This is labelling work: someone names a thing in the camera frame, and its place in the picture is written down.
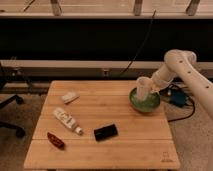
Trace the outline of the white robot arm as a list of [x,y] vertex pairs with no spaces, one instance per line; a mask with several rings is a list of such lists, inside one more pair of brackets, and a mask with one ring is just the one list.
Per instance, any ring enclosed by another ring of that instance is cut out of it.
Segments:
[[159,89],[164,89],[176,76],[180,77],[213,120],[213,83],[194,68],[196,60],[192,51],[169,50],[165,53],[164,64],[151,79]]

